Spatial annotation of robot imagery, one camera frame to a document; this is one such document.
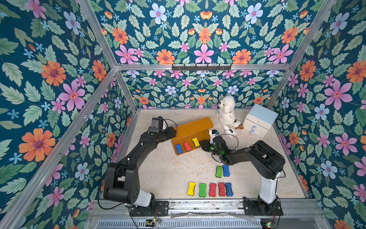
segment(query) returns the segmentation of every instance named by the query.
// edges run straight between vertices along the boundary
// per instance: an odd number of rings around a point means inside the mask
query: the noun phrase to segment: beige floor
[[[128,148],[130,152],[139,141],[140,135],[145,132],[151,124],[153,117],[162,116],[174,120],[177,125],[191,122],[204,117],[209,117],[214,123],[214,128],[221,134],[224,133],[222,124],[219,122],[215,113],[217,110],[141,110],[134,130],[131,143]],[[249,110],[235,110],[236,118],[244,121]],[[236,136],[239,139],[238,149],[249,146],[260,140],[256,135],[252,135],[247,130],[236,130]],[[228,136],[223,136],[229,148],[234,149],[237,141],[235,138],[230,140]],[[265,143],[281,153],[286,159],[284,170],[286,177],[278,181],[277,192],[280,198],[304,198],[302,189],[296,179],[296,176],[287,160],[285,152],[276,136],[274,129],[270,129],[263,138]],[[199,183],[206,183],[209,193],[210,183],[231,182],[233,197],[227,198],[257,198],[261,190],[261,176],[250,162],[242,162],[230,166],[230,176],[217,178],[216,165],[222,165],[215,162],[211,154],[196,149],[192,152],[177,156],[174,153],[171,141],[160,143],[152,151],[139,169],[140,186],[142,190],[152,192],[158,199],[198,199]],[[195,182],[196,188],[194,196],[187,195],[189,182]]]

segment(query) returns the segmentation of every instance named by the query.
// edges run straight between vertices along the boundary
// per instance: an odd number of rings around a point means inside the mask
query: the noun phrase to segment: cable
[[[236,148],[239,146],[239,139],[235,135],[232,135],[232,134],[220,134],[219,136],[221,136],[221,135],[230,135],[230,136],[235,137],[236,140],[238,141],[238,144],[236,145],[235,149],[233,149],[233,150],[236,150]]]

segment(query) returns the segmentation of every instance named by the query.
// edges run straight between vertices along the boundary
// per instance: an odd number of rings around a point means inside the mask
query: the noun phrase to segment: plush toy
[[[219,117],[219,121],[223,125],[236,128],[241,122],[236,120],[234,107],[235,100],[231,95],[225,96],[219,103],[220,109],[217,111],[216,116]]]

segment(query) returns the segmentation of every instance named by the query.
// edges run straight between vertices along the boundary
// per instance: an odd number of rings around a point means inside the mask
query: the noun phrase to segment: orange flower
[[[292,145],[296,145],[299,142],[299,137],[297,136],[297,133],[292,132],[290,134],[290,137],[288,138]]]
[[[350,82],[354,83],[356,80],[358,83],[362,82],[363,78],[366,77],[366,60],[361,61],[361,63],[359,61],[353,63],[353,67],[350,67],[347,72],[349,72],[347,79],[350,79]]]
[[[42,128],[34,129],[33,134],[28,132],[22,137],[22,140],[26,143],[19,145],[19,153],[26,153],[24,159],[29,162],[33,161],[34,157],[36,162],[42,161],[45,159],[45,155],[48,156],[52,151],[50,146],[56,144],[55,138],[51,137],[52,133],[49,130],[43,133]]]
[[[109,148],[113,147],[115,141],[116,141],[116,135],[114,133],[110,133],[108,138],[107,138],[107,146]]]
[[[210,36],[211,36],[210,30],[207,28],[203,28],[202,32],[199,33],[199,40],[202,43],[207,44],[207,42],[211,40]]]
[[[120,44],[127,44],[128,36],[126,31],[122,31],[121,28],[114,28],[112,35],[115,37],[115,40]]]
[[[79,213],[80,213],[80,209],[78,208],[74,214],[72,215],[74,218],[78,217],[79,216]]]
[[[343,220],[336,220],[334,227],[336,229],[351,229],[351,227],[347,225]]]
[[[104,12],[104,15],[105,15],[107,18],[109,18],[109,19],[112,19],[112,18],[113,18],[112,13],[111,13],[111,12],[109,12],[109,11],[105,11],[105,12]]]
[[[216,35],[221,35],[223,33],[222,29],[216,29]]]
[[[316,70],[316,66],[314,66],[315,62],[312,60],[308,60],[305,64],[302,65],[300,70],[301,80],[308,81],[314,76],[314,72]]]
[[[284,35],[282,35],[281,39],[282,39],[282,43],[290,43],[293,40],[295,40],[295,37],[299,34],[298,29],[291,27],[288,30],[286,30],[284,33]]]
[[[166,49],[163,49],[161,52],[158,51],[157,55],[156,60],[159,61],[159,64],[174,64],[173,60],[175,60],[175,57],[172,56],[173,53],[171,51],[167,52]]]
[[[305,191],[306,192],[309,191],[309,187],[306,186],[307,185],[307,181],[304,179],[304,177],[302,175],[299,175],[299,177],[300,177],[300,180],[302,182],[302,185],[304,186]]]
[[[150,102],[149,99],[145,98],[145,97],[140,97],[139,100],[140,100],[140,103],[142,103],[143,105],[149,104],[149,102]]]
[[[204,98],[204,97],[199,97],[198,99],[197,99],[197,101],[198,101],[198,103],[199,104],[204,104],[205,103],[205,101],[206,101],[206,99]]]
[[[66,79],[65,69],[58,62],[49,61],[48,65],[43,65],[42,78],[46,79],[49,85],[59,86]]]
[[[242,49],[242,51],[237,51],[235,53],[236,56],[233,56],[232,60],[233,64],[247,64],[251,59],[251,52],[246,49]]]
[[[32,44],[29,44],[28,46],[29,46],[29,48],[30,48],[30,49],[32,49],[32,50],[33,50],[33,52],[35,52],[35,51],[36,51],[36,49],[34,48],[34,46],[33,46]]]
[[[188,31],[188,34],[189,34],[189,35],[193,35],[193,34],[194,34],[194,29],[190,29],[190,30]]]
[[[128,117],[126,126],[129,126],[131,122],[131,117]]]
[[[201,12],[201,17],[202,19],[210,19],[212,17],[212,12],[211,11],[202,11]]]
[[[261,96],[254,99],[255,104],[261,104],[261,103],[263,103],[263,101],[264,101],[264,97],[261,97]]]
[[[308,13],[309,13],[309,11],[307,11],[307,10],[302,11],[301,14],[300,14],[300,18],[302,19],[302,18],[306,17],[306,15]]]
[[[100,60],[94,60],[93,64],[94,66],[92,66],[92,69],[95,78],[97,78],[99,81],[102,81],[105,78],[105,75],[107,75],[104,64]]]

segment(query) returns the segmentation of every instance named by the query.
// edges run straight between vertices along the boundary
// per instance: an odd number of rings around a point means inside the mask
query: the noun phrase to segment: small white plush toy
[[[219,103],[220,109],[217,111],[216,116],[219,117],[219,121],[223,125],[236,128],[241,122],[236,120],[234,107],[235,100],[231,95],[225,96]]]

